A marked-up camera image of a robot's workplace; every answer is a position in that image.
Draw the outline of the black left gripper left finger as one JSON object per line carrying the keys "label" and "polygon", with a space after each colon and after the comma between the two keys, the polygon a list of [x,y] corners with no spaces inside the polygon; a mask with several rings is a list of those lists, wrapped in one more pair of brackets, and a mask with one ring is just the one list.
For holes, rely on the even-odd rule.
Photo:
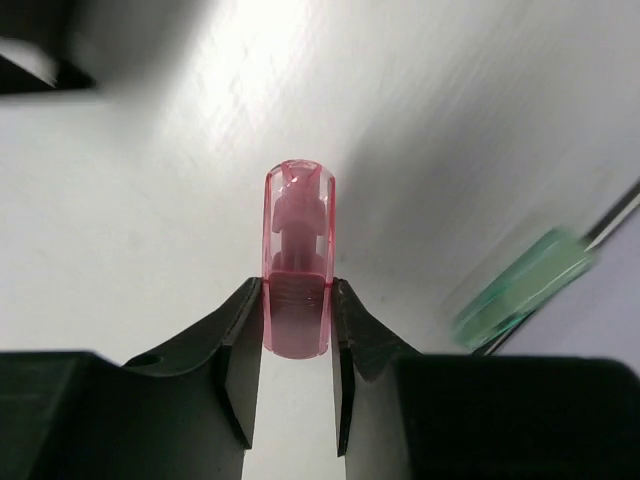
{"label": "black left gripper left finger", "polygon": [[5,479],[238,479],[255,428],[262,283],[118,365],[83,351],[1,356]]}

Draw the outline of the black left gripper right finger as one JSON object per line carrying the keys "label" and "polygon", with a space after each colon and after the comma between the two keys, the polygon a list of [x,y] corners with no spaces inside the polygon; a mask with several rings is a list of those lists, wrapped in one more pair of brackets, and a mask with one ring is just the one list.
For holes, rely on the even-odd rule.
{"label": "black left gripper right finger", "polygon": [[635,479],[639,379],[609,359],[417,351],[331,291],[337,454],[350,479]]}

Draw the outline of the green translucent eraser case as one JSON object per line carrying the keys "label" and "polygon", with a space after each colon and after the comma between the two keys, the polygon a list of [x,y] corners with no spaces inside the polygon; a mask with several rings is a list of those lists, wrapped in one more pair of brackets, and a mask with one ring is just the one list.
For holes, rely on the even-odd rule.
{"label": "green translucent eraser case", "polygon": [[453,320],[454,341],[476,350],[510,328],[595,262],[590,242],[563,228],[553,228],[461,308]]}

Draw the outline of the pink translucent eraser case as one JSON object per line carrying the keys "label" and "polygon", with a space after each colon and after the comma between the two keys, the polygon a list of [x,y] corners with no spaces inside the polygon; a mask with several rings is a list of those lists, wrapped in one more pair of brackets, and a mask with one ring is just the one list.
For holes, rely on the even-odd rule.
{"label": "pink translucent eraser case", "polygon": [[335,265],[335,177],[287,160],[265,180],[262,233],[264,346],[304,360],[328,349]]}

